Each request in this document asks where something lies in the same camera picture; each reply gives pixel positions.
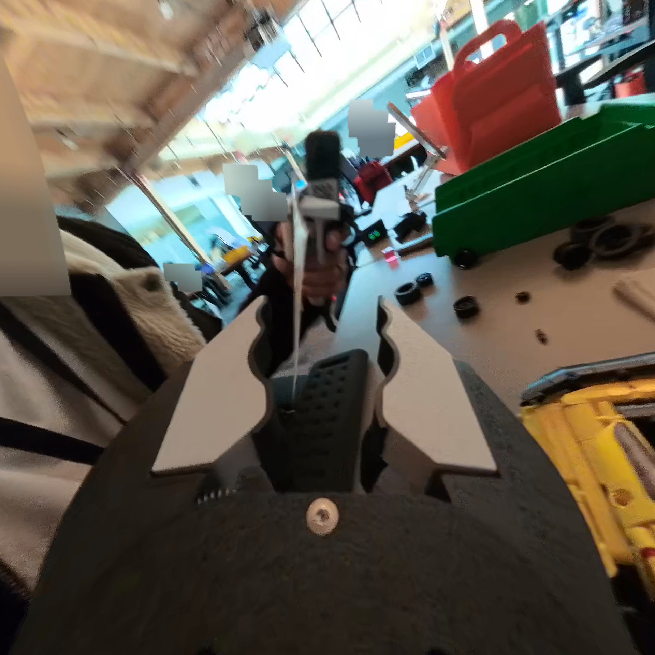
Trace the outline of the red tote bag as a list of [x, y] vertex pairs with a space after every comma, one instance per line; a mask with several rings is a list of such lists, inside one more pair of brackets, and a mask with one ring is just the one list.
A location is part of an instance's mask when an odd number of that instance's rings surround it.
[[460, 49], [411, 114], [448, 149], [436, 168], [458, 176], [559, 125], [556, 88], [544, 23], [522, 31], [500, 20]]

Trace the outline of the red chair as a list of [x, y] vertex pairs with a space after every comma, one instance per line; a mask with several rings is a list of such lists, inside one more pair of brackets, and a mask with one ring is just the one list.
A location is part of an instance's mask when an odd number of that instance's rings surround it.
[[358, 168], [354, 187], [360, 202], [367, 202], [372, 206], [377, 193], [392, 183], [393, 179], [388, 168], [380, 161], [372, 160]]

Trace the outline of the instruction booklet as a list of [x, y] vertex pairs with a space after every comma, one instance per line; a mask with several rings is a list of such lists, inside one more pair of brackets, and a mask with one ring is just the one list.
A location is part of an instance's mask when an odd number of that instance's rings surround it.
[[613, 290], [654, 322], [654, 268], [619, 275]]

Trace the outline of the yellow toy brick car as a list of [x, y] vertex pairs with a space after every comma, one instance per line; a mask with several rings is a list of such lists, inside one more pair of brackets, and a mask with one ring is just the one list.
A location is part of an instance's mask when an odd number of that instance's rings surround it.
[[562, 367], [521, 394], [523, 426], [565, 481], [607, 574], [654, 600], [654, 353]]

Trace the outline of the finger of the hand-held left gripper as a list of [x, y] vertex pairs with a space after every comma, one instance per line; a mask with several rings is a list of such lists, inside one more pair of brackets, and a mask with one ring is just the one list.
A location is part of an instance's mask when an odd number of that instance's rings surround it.
[[318, 197], [301, 197], [299, 213], [306, 232], [306, 252], [312, 261], [323, 266], [327, 253], [325, 236], [331, 230], [340, 229], [339, 203]]
[[299, 367], [299, 347], [301, 341], [301, 318], [303, 314], [303, 277], [307, 257], [309, 228], [299, 207], [296, 194], [292, 196], [292, 238], [293, 238], [293, 353], [291, 399], [297, 395], [297, 378]]

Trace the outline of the black clip object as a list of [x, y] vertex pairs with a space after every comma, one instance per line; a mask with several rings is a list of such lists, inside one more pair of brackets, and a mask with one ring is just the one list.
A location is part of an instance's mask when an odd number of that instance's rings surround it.
[[425, 212], [407, 212], [394, 226], [393, 231], [396, 240], [404, 243], [408, 238], [414, 238], [416, 234], [421, 233], [426, 225], [427, 215]]

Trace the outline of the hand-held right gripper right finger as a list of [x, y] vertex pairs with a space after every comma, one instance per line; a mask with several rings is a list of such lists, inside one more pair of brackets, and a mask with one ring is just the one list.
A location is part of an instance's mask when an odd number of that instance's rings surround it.
[[379, 297], [382, 381], [375, 419], [382, 459], [401, 474], [497, 474], [453, 357], [393, 302]]

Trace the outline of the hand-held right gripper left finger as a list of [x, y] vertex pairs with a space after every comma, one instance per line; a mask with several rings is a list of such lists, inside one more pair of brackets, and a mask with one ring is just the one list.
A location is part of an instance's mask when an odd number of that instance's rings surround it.
[[254, 434], [272, 414], [264, 376], [268, 299], [253, 301], [192, 362], [152, 474], [239, 474], [260, 466]]

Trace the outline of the person's left hand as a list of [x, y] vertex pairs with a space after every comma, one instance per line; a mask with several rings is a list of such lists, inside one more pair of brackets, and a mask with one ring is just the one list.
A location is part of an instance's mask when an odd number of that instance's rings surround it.
[[[350, 227], [347, 224], [334, 223], [330, 225], [331, 230], [325, 232], [325, 258], [323, 264], [318, 260], [310, 260], [309, 255], [305, 260], [305, 271], [303, 274], [302, 294], [307, 299], [332, 299], [345, 286], [350, 270], [348, 252], [343, 242], [350, 235]], [[275, 247], [283, 251], [286, 237], [290, 235], [291, 226], [289, 223], [277, 223], [274, 231]], [[285, 281], [293, 287], [293, 263], [281, 258], [276, 254], [272, 255], [273, 267], [282, 274]]]

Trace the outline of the green plastic bin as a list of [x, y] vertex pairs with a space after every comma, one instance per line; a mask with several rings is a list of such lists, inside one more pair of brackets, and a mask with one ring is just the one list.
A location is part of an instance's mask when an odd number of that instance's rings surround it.
[[606, 104], [436, 188], [432, 245], [486, 256], [654, 198], [654, 105]]

